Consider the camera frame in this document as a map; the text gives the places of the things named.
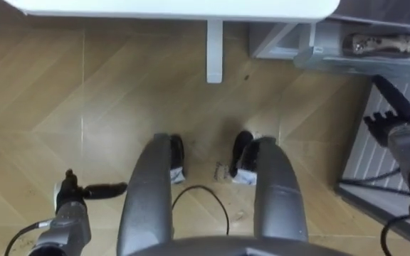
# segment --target black wire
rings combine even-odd
[[[385,188],[381,186],[374,186],[370,184],[365,184],[365,183],[357,183],[354,181],[347,181],[347,180],[341,180],[340,183],[346,184],[346,185],[351,185],[351,186],[357,186],[361,188],[368,188],[376,191],[384,191],[384,192],[389,192],[389,193],[395,193],[398,195],[402,196],[410,196],[410,193],[408,191],[403,191],[403,190],[398,190],[396,188]]]
[[[382,186],[375,186],[375,185],[367,184],[373,181],[381,181],[383,179],[389,178],[399,173],[401,173],[401,170],[399,168],[396,168],[393,171],[389,171],[386,174],[382,174],[382,175],[370,177],[370,178],[363,178],[363,179],[344,178],[340,180],[340,183],[351,185],[351,186],[358,186],[362,188],[368,188],[368,189],[377,190],[377,191],[396,193],[396,194],[403,195],[403,196],[410,196],[410,193],[408,191],[403,191],[403,190],[399,190],[396,188],[385,188]]]
[[[390,228],[395,225],[396,223],[407,220],[409,218],[409,215],[403,215],[399,217],[392,218],[385,224],[384,228],[382,228],[381,231],[381,247],[382,251],[384,252],[385,256],[391,256],[391,253],[389,251],[389,248],[387,247],[387,234],[389,233]]]
[[[24,235],[25,233],[27,233],[27,232],[29,232],[29,231],[32,231],[32,230],[35,230],[36,228],[39,228],[39,223],[40,223],[40,222],[33,223],[33,224],[29,225],[28,227],[23,228],[22,230],[20,230],[20,231],[11,239],[11,241],[8,243],[8,245],[7,245],[7,247],[6,247],[6,252],[4,253],[4,256],[9,256],[9,253],[10,253],[10,251],[11,251],[11,249],[12,249],[12,246],[14,246],[14,243],[17,241],[17,239],[18,239],[19,237],[21,237],[22,235]]]
[[[399,168],[394,169],[393,171],[389,171],[386,174],[381,174],[379,176],[375,176],[375,177],[370,177],[370,178],[363,178],[363,179],[353,179],[353,178],[346,178],[344,179],[344,181],[351,183],[369,183],[369,182],[373,182],[373,181],[381,181],[383,179],[395,176],[397,174],[401,173],[401,170]]]
[[[190,186],[185,188],[182,192],[180,192],[180,194],[175,198],[174,203],[172,204],[172,210],[174,210],[175,205],[177,204],[178,199],[183,196],[183,194],[185,194],[187,191],[190,191],[192,189],[198,189],[201,188],[205,191],[207,191],[208,193],[210,193],[219,203],[219,205],[221,206],[224,214],[226,215],[226,224],[227,224],[227,229],[226,229],[226,235],[228,235],[228,230],[230,228],[230,221],[228,220],[228,214],[227,214],[227,210],[224,207],[224,204],[221,202],[221,200],[219,200],[218,196],[211,190],[211,188],[206,187],[206,186],[202,186],[202,185],[194,185],[194,186]]]

